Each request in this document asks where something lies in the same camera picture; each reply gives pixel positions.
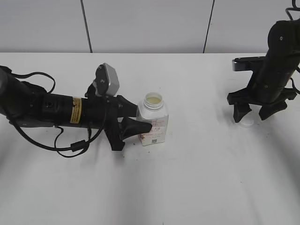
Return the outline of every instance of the yellow liquid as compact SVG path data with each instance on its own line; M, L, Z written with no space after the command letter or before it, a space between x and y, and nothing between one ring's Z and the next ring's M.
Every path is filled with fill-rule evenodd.
M150 104L158 104L161 102L161 100L157 97L149 97L147 98L147 102L149 102Z

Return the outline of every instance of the label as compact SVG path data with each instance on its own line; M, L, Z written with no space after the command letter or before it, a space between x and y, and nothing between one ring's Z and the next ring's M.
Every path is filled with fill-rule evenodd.
M149 133L140 134L142 145L150 145L165 141L165 134L168 125L168 116L157 120L144 120L152 124L152 129Z
M82 100L79 97L73 97L73 108L70 123L78 124L81 117Z

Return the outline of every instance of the white plastic bottle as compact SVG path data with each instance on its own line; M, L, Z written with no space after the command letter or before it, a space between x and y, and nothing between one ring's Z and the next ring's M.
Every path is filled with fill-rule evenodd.
M138 104L136 120L152 124L149 133L141 134L142 145L150 145L165 141L169 114L160 94L148 93L145 99Z

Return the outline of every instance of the screw hole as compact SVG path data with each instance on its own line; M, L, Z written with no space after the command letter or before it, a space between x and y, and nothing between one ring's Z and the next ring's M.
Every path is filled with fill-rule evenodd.
M51 108L53 106L53 102L47 102L46 106L47 106L47 108Z

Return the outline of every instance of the yellow warning label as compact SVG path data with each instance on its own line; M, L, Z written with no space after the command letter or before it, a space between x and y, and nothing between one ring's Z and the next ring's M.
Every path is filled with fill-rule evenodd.
M78 124L81 117L81 109L82 109L82 100L81 98L74 97L73 98L73 108L70 123Z

